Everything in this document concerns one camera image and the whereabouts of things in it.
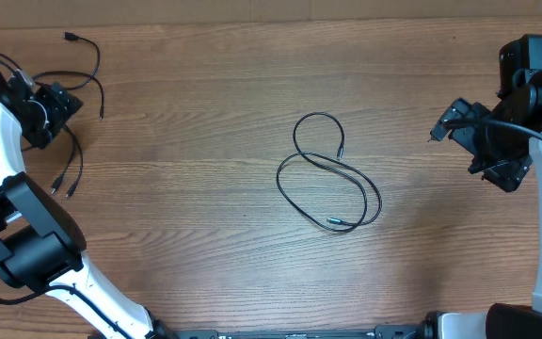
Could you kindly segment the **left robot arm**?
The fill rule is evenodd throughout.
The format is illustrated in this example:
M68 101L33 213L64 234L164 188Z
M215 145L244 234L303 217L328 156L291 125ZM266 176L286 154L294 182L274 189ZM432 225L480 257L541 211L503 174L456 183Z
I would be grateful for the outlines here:
M83 103L58 83L35 84L17 68L0 72L0 280L65 303L102 338L170 338L147 308L131 301L92 263L79 226L25 169L22 143L43 149Z

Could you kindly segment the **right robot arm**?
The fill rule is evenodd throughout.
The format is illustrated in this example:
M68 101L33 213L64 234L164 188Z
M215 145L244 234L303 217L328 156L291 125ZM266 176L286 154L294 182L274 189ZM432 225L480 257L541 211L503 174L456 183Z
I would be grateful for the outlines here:
M433 312L419 338L542 338L542 35L526 34L499 52L499 103L492 109L459 98L430 131L472 156L471 174L516 191L534 170L539 205L539 262L529 306L495 303L482 313Z

